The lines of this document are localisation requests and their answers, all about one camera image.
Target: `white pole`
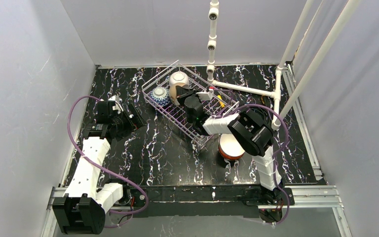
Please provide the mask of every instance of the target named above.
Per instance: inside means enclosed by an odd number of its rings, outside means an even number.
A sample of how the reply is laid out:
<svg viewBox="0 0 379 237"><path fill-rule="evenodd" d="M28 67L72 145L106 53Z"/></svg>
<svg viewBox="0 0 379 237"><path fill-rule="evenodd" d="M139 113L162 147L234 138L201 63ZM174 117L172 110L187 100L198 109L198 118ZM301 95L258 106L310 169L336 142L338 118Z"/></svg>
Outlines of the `white pole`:
<svg viewBox="0 0 379 237"><path fill-rule="evenodd" d="M219 0L211 0L210 11L208 12L208 18L210 19L210 35L208 37L207 48L209 50L208 65L207 65L207 81L209 83L213 82L214 73L214 55L216 50L216 39L217 39L217 18L219 17Z"/></svg>
<svg viewBox="0 0 379 237"><path fill-rule="evenodd" d="M272 92L272 91L258 90L258 89L253 89L253 88L244 87L244 86L240 86L240 85L233 85L233 84L229 84L229 83L219 82L216 80L214 80L212 84L214 86L218 86L218 87L224 87L227 89L244 91L244 92L257 94L257 95L269 96L271 98L273 97L273 94L274 94L274 92Z"/></svg>
<svg viewBox="0 0 379 237"><path fill-rule="evenodd" d="M307 0L304 7L303 7L303 11L300 14L299 20L297 21L297 24L296 24L296 27L294 28L293 33L291 34L291 38L288 41L287 47L285 48L285 51L284 51L284 54L281 58L280 64L278 64L278 68L281 70L284 68L284 63L287 60L287 57L293 51L293 47L295 46L295 43L296 43L297 38L299 36L299 33L302 29L304 21L306 20L306 17L308 15L308 11L310 10L312 5L313 5L313 0Z"/></svg>
<svg viewBox="0 0 379 237"><path fill-rule="evenodd" d="M297 85L296 89L294 90L293 94L291 95L290 99L288 99L287 103L285 104L284 108L282 109L280 115L282 118L284 118L288 111L291 109L301 92L303 91L304 87L307 85L307 83L310 81L311 77L313 76L314 72L316 71L317 67L322 62L323 58L325 57L326 53L329 51L335 40L337 39L339 33L342 31L343 27L346 25L347 21L351 18L351 15L354 13L356 8L358 7L361 0L349 0L345 7L343 8L341 14L339 15L338 19L336 20L335 24L333 25L331 31L329 31L328 35L326 36L325 41L323 41L322 46L320 46L320 49L317 51L316 56L314 56L312 62L310 63L308 69L303 75L303 78L301 79L300 83Z"/></svg>
<svg viewBox="0 0 379 237"><path fill-rule="evenodd" d="M313 5L313 0L307 0L304 4L303 11L300 14L299 20L291 34L290 40L288 41L288 45L285 48L284 54L281 58L280 64L278 64L277 69L275 70L275 90L274 90L274 111L278 114L280 111L280 101L281 101L281 74L284 68L284 63L287 61L287 57L293 51L293 47L295 46L295 42L299 36L299 33L302 29L302 26L306 20L308 12ZM272 118L271 127L274 130L277 130L280 126L279 120L274 115Z"/></svg>

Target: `white wall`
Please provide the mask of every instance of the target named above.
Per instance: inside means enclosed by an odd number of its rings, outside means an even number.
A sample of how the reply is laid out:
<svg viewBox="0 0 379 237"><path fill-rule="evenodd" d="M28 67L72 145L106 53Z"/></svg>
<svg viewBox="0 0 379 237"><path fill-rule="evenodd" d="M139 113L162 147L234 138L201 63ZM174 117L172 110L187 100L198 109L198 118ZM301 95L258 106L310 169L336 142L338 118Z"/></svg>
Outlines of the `white wall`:
<svg viewBox="0 0 379 237"><path fill-rule="evenodd" d="M348 0L324 0L293 61L299 83Z"/></svg>
<svg viewBox="0 0 379 237"><path fill-rule="evenodd" d="M62 0L92 60L103 66L206 64L209 2ZM278 63L305 0L219 2L216 63Z"/></svg>
<svg viewBox="0 0 379 237"><path fill-rule="evenodd" d="M0 236L41 234L94 73L60 1L0 0Z"/></svg>
<svg viewBox="0 0 379 237"><path fill-rule="evenodd" d="M361 2L301 103L352 234L379 236L379 1Z"/></svg>

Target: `wire basket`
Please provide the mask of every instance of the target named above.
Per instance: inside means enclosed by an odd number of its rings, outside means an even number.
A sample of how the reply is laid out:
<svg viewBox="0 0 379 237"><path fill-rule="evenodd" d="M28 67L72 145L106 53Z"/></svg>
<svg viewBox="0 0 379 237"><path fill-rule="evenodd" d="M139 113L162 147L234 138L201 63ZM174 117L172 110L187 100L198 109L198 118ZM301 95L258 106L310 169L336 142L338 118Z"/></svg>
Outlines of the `wire basket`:
<svg viewBox="0 0 379 237"><path fill-rule="evenodd" d="M150 93L156 87L164 87L169 90L169 77L172 73L177 71L182 71L186 73L189 77L189 86L193 89L197 89L200 91L205 91L209 87L214 87L212 84L208 83L206 80L189 70L187 67L182 66L178 63L179 60L169 65L167 68L160 71L154 77L152 77L149 81L143 84L142 91L145 101L151 104L157 111L167 117L171 122L173 122L182 132L184 132L188 137L191 138L199 147L202 149L208 140L210 140L211 136L202 136L195 132L191 123L187 122L187 116L184 107L176 106L173 103L165 107L161 107L158 105L152 98L150 98ZM239 102L234 100L230 101L230 96L226 95L223 92L219 91L222 99L219 99L216 95L213 96L210 101L203 101L204 108L211 115L224 115L229 113L238 107ZM225 105L225 109L223 110L220 102Z"/></svg>

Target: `red wire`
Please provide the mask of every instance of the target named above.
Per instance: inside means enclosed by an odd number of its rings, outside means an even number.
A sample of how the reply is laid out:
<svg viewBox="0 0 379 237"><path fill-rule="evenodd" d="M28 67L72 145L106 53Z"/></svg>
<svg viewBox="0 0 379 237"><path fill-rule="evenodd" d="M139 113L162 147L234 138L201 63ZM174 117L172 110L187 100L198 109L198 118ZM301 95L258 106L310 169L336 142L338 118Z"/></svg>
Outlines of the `red wire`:
<svg viewBox="0 0 379 237"><path fill-rule="evenodd" d="M281 199L281 208L280 208L280 210L282 209L283 205L284 205L284 199Z"/></svg>
<svg viewBox="0 0 379 237"><path fill-rule="evenodd" d="M134 204L134 197L133 197L133 199L131 200L131 205L130 205L130 207L133 207L133 204Z"/></svg>

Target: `yellow handle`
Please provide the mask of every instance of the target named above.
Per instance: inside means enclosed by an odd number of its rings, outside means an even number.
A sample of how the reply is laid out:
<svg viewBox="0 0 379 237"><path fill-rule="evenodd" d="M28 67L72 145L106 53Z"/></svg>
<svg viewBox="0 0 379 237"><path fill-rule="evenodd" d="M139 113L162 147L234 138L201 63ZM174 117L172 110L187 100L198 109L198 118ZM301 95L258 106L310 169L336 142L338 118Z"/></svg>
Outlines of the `yellow handle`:
<svg viewBox="0 0 379 237"><path fill-rule="evenodd" d="M222 107L222 108L225 107L225 105L223 104L223 102L221 102L220 100L219 100L219 103L220 103L220 107Z"/></svg>

